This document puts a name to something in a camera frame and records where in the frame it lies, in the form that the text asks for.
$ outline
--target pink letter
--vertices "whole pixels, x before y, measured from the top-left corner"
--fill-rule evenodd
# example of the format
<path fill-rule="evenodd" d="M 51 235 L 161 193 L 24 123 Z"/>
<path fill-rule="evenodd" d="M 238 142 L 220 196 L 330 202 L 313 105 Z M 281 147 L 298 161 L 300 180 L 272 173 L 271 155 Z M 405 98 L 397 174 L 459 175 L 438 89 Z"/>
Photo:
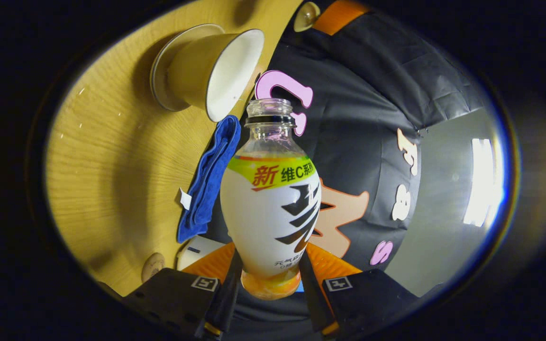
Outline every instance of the pink letter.
<path fill-rule="evenodd" d="M 270 70 L 263 73 L 256 82 L 256 89 L 254 91 L 256 99 L 270 99 L 271 90 L 274 87 L 279 86 L 286 89 L 289 93 L 300 99 L 301 104 L 305 108 L 309 108 L 313 102 L 313 89 L 304 86 L 297 82 L 294 78 L 286 75 L 285 73 L 277 70 Z M 294 133 L 297 136 L 301 136 L 305 132 L 307 125 L 307 115 L 301 112 L 299 114 L 292 113 L 290 116 L 296 120 L 296 128 Z"/>
<path fill-rule="evenodd" d="M 376 250 L 370 259 L 370 265 L 377 265 L 379 263 L 385 263 L 388 259 L 391 251 L 393 250 L 393 242 L 382 241 L 376 246 Z"/>

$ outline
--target wooden table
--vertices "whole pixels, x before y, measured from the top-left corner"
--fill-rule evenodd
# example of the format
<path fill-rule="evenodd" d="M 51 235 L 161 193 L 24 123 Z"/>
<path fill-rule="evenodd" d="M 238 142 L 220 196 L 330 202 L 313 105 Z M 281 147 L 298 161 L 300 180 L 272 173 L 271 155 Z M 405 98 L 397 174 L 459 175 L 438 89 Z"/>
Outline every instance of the wooden table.
<path fill-rule="evenodd" d="M 266 70 L 301 0 L 199 0 L 135 30 L 97 58 L 70 87 L 52 127 L 46 156 L 49 204 L 67 246 L 99 281 L 122 296 L 141 284 L 154 252 L 174 267 L 188 190 L 216 124 L 198 108 L 168 112 L 155 102 L 149 71 L 175 34 L 214 23 L 228 33 L 264 31 L 251 86 Z"/>

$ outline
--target orange liquid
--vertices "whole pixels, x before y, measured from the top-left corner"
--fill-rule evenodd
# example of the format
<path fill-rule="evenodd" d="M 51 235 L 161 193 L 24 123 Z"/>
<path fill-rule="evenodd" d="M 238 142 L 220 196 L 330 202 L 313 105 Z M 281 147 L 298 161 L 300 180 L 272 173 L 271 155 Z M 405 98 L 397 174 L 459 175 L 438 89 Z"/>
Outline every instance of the orange liquid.
<path fill-rule="evenodd" d="M 279 300 L 294 294 L 300 284 L 298 265 L 279 275 L 260 278 L 248 272 L 241 272 L 241 284 L 252 296 L 261 300 Z"/>

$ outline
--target bottle label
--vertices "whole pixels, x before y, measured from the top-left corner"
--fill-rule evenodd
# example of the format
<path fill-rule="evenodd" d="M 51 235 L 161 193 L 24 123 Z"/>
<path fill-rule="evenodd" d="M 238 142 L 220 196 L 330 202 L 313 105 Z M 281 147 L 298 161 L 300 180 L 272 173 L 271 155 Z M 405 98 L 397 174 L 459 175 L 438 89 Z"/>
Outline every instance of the bottle label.
<path fill-rule="evenodd" d="M 319 175 L 308 157 L 234 157 L 220 186 L 229 236 L 244 269 L 261 278 L 298 264 L 320 203 Z"/>
<path fill-rule="evenodd" d="M 251 158 L 234 156 L 227 166 L 252 184 L 252 190 L 260 191 L 298 183 L 315 172 L 309 157 Z"/>

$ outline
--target blue towel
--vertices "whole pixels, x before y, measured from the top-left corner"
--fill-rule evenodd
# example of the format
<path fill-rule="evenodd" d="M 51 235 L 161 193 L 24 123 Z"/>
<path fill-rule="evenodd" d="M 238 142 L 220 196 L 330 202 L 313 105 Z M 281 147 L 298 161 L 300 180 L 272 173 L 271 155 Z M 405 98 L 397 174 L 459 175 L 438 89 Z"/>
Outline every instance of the blue towel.
<path fill-rule="evenodd" d="M 236 152 L 240 131 L 239 119 L 233 115 L 228 115 L 218 123 L 214 131 L 214 145 L 201 157 L 195 179 L 189 188 L 191 207 L 188 211 L 182 211 L 178 224 L 178 242 L 208 231 L 214 201 L 220 192 L 220 182 Z"/>

